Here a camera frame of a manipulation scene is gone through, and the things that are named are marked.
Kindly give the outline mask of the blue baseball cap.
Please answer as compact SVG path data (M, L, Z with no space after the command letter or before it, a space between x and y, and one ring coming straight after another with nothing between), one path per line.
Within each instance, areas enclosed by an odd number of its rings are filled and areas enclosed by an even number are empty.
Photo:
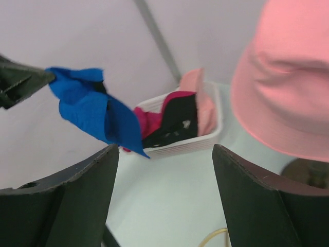
M107 93L100 68L47 68L55 75L49 87L59 99L59 113L90 136L146 156L136 115Z

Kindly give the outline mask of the light pink bucket hat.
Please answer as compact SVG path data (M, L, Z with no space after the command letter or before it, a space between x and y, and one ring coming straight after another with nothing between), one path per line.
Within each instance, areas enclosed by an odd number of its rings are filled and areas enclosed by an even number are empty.
M328 1L267 1L236 67L233 112L256 140L328 161Z

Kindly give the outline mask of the black baseball cap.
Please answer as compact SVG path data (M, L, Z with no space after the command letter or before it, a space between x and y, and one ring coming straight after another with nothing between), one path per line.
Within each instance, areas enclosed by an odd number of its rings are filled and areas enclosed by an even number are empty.
M198 135L196 94L188 91L170 93L160 112L159 128L144 137L144 148L159 148L195 138Z

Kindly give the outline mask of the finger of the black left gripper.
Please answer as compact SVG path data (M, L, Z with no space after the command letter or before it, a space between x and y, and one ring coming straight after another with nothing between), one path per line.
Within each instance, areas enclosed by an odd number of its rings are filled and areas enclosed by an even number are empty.
M55 80L52 72L1 55L1 108L9 109Z

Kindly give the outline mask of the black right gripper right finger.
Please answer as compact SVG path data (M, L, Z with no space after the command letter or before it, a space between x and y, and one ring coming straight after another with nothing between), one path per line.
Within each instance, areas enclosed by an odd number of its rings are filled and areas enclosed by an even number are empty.
M277 175L219 144L212 160L232 246L328 246L328 190Z

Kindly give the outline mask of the magenta hat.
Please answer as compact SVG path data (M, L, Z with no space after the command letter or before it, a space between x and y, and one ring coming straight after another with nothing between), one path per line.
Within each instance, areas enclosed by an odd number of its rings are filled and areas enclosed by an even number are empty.
M140 125L142 140L144 137L148 136L157 128L159 128L161 108L159 113L145 111L143 108L140 107L135 107L133 112L135 113Z

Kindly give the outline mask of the beige mannequin head stand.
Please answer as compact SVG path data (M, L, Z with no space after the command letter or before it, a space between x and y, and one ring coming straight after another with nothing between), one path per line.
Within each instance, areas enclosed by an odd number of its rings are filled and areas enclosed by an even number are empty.
M281 176L312 187L328 189L328 162L297 158L283 168Z

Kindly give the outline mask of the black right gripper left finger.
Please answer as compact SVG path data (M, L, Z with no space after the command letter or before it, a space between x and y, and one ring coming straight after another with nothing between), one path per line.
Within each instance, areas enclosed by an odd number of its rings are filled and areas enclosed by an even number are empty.
M117 246L106 226L119 150L1 190L1 246Z

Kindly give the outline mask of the light pink cap in basket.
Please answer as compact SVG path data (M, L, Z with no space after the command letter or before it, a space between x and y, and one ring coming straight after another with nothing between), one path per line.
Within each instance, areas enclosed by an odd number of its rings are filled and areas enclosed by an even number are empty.
M216 127L216 106L204 89L204 69L197 68L187 72L180 80L180 91L196 94L197 136L208 135Z

